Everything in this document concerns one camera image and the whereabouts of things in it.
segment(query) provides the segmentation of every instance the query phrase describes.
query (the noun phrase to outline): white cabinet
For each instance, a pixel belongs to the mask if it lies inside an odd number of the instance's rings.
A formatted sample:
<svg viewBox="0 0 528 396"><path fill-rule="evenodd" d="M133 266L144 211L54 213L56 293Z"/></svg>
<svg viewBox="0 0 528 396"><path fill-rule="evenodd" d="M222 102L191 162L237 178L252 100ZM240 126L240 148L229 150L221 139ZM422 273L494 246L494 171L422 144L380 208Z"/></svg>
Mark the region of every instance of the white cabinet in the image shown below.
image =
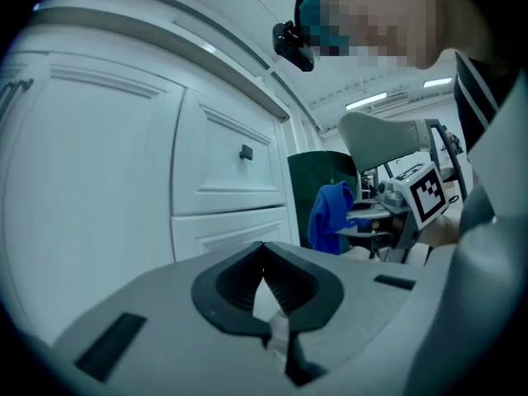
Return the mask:
<svg viewBox="0 0 528 396"><path fill-rule="evenodd" d="M240 158L242 146L252 160ZM174 147L173 214L247 210L285 203L275 120L243 99L189 90Z"/></svg>
<svg viewBox="0 0 528 396"><path fill-rule="evenodd" d="M0 86L34 80L0 123L0 291L19 327L52 343L153 268L233 243L296 242L274 116L139 40L33 31L0 70Z"/></svg>
<svg viewBox="0 0 528 396"><path fill-rule="evenodd" d="M172 219L177 261L236 243L291 243L285 207Z"/></svg>
<svg viewBox="0 0 528 396"><path fill-rule="evenodd" d="M0 137L10 154L0 171L2 241L19 302L46 342L173 262L169 183L182 94L139 70L51 54L10 115Z"/></svg>

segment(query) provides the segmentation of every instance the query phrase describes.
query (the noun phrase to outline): green partition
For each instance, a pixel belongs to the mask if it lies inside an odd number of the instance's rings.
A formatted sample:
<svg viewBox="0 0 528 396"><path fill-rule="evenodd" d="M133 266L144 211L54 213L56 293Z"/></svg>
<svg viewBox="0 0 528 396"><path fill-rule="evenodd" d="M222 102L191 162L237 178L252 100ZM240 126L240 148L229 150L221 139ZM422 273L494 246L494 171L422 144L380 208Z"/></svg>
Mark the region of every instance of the green partition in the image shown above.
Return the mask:
<svg viewBox="0 0 528 396"><path fill-rule="evenodd" d="M295 209L299 225L300 245L312 248L308 240L308 224L315 198L323 185L345 181L356 198L356 165L349 155L333 151L313 151L288 157ZM350 244L342 241L342 251Z"/></svg>

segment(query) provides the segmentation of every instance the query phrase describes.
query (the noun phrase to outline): black slot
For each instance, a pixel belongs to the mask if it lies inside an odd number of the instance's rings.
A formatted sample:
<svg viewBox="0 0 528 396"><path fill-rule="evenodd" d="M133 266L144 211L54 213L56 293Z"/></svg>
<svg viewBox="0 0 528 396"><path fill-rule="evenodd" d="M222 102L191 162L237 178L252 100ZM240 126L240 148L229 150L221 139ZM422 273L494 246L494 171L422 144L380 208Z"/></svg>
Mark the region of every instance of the black slot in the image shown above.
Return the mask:
<svg viewBox="0 0 528 396"><path fill-rule="evenodd" d="M146 321L146 318L139 315L122 314L84 352L75 365L95 380L104 383Z"/></svg>
<svg viewBox="0 0 528 396"><path fill-rule="evenodd" d="M320 329L344 295L342 283L331 272L272 243L254 243L202 271L192 284L191 297L220 331L265 341L271 337L269 324L252 316L262 279L288 316L292 333Z"/></svg>
<svg viewBox="0 0 528 396"><path fill-rule="evenodd" d="M413 290L414 285L416 285L415 280L386 276L385 274L380 274L374 279L374 281L377 281L378 283L383 283L384 285L389 285L405 290Z"/></svg>

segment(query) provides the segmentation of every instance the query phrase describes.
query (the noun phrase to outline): blue cloth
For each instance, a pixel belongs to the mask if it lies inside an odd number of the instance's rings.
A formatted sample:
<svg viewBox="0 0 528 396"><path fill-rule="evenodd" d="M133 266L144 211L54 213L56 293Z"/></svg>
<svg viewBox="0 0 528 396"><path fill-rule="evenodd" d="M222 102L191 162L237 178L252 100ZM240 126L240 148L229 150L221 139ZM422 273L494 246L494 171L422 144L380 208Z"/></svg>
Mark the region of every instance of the blue cloth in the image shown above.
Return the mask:
<svg viewBox="0 0 528 396"><path fill-rule="evenodd" d="M350 37L337 35L337 27L329 25L329 16L321 16L321 0L303 0L299 8L299 18L302 35L309 38L312 46L317 43L317 46L324 49L338 50L340 55L348 54Z"/></svg>
<svg viewBox="0 0 528 396"><path fill-rule="evenodd" d="M366 226L369 220L347 220L354 205L354 196L345 181L336 185L322 186L315 199L308 225L308 240L313 249L341 255L341 229L355 225Z"/></svg>

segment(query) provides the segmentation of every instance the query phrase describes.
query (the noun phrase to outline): ceiling light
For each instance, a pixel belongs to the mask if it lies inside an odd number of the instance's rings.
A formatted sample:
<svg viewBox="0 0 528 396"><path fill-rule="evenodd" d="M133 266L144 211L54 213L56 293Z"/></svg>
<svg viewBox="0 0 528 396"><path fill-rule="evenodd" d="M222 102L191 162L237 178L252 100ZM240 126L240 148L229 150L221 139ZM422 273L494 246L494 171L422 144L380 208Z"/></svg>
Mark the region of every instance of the ceiling light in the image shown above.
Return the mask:
<svg viewBox="0 0 528 396"><path fill-rule="evenodd" d="M434 81L427 81L423 84L424 88L438 87L439 85L447 85L451 83L453 78L435 79Z"/></svg>
<svg viewBox="0 0 528 396"><path fill-rule="evenodd" d="M214 54L215 51L216 51L216 48L213 47L211 44L209 43L205 43L201 46L202 49L206 50L206 51L209 51L211 54Z"/></svg>
<svg viewBox="0 0 528 396"><path fill-rule="evenodd" d="M384 98L387 98L387 92L383 92L381 94L378 94L377 96L366 98L365 100L360 100L353 102L352 104L349 104L346 106L347 110L355 109L356 107L364 106L365 104L370 104L371 102L383 100Z"/></svg>

